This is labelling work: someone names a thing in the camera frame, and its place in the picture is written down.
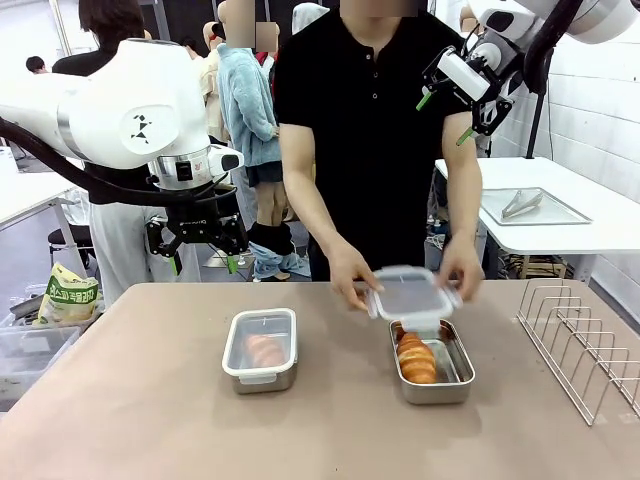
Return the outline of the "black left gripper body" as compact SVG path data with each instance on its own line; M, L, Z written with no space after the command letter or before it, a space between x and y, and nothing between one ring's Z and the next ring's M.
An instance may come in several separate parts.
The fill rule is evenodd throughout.
M223 245L219 208L215 199L167 206L167 229L172 244L211 243Z

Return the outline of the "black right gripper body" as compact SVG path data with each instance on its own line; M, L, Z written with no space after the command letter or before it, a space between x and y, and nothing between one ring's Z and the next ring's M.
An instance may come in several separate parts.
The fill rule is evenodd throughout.
M443 73L474 102L492 100L500 91L494 69L502 60L497 46L478 46L463 59L451 47L443 54Z

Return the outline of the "person's left hand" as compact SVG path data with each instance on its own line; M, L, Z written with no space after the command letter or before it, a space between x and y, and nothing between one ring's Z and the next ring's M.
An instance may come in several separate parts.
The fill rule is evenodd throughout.
M456 235L444 249L438 272L440 285L454 287L463 301L469 301L483 280L484 272L474 241Z

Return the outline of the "person's right hand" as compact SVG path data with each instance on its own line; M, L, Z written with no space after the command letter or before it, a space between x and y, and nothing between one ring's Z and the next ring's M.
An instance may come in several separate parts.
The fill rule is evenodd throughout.
M340 240L328 253L330 282L350 308L366 311L366 292L383 290L363 256L348 242Z

